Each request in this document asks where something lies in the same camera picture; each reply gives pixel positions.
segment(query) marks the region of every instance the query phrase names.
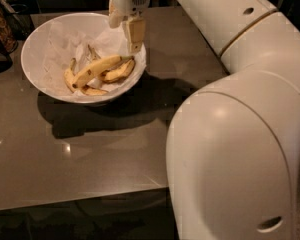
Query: table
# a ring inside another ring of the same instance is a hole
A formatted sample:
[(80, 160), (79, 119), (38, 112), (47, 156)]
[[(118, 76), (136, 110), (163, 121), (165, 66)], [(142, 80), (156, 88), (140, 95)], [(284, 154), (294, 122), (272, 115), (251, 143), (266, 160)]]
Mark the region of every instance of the table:
[[(35, 26), (60, 14), (33, 15)], [(54, 100), (20, 62), (0, 73), (0, 210), (168, 187), (170, 120), (223, 68), (181, 7), (150, 8), (145, 74), (103, 107)]]

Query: screw hole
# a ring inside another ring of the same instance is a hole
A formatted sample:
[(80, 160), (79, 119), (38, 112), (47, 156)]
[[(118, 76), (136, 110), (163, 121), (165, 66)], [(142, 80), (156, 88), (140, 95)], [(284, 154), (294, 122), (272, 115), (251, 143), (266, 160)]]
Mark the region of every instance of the screw hole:
[(282, 218), (281, 216), (278, 216), (260, 223), (258, 226), (258, 231), (260, 233), (269, 233), (277, 229), (278, 227), (280, 227), (281, 224), (282, 224)]
[(254, 11), (254, 8), (250, 7), (250, 8), (245, 9), (243, 14), (244, 15), (249, 15), (249, 14), (253, 13), (253, 11)]

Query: gray tabletop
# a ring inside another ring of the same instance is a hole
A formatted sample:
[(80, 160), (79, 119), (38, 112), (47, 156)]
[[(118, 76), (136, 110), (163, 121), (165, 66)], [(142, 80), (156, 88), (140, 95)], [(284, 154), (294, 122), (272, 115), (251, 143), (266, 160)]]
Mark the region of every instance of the gray tabletop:
[(19, 43), (13, 67), (0, 73), (0, 210), (168, 186), (170, 120), (186, 97), (224, 73), (182, 8), (150, 8), (145, 18), (146, 72), (98, 108), (62, 103), (31, 86)]

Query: bowl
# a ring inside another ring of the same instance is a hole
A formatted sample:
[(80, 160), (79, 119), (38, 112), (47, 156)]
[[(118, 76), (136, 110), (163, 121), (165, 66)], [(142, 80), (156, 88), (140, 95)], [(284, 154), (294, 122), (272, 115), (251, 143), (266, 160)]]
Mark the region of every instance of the bowl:
[(88, 96), (72, 93), (63, 73), (71, 58), (76, 58), (76, 71), (91, 62), (88, 45), (101, 56), (129, 55), (123, 28), (111, 29), (108, 16), (98, 13), (71, 13), (40, 25), (25, 41), (21, 65), (28, 80), (41, 92), (60, 101), (77, 104), (106, 104), (131, 89), (146, 68), (146, 50), (133, 54), (135, 67), (124, 81), (102, 84), (108, 93)]

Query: jar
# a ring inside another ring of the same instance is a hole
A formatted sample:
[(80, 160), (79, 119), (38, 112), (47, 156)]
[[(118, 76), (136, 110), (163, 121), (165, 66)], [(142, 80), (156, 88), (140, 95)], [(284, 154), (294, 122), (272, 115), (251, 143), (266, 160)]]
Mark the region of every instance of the jar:
[(4, 17), (1, 4), (0, 4), (0, 40), (8, 53), (13, 52), (18, 46), (18, 42), (14, 38), (11, 28)]

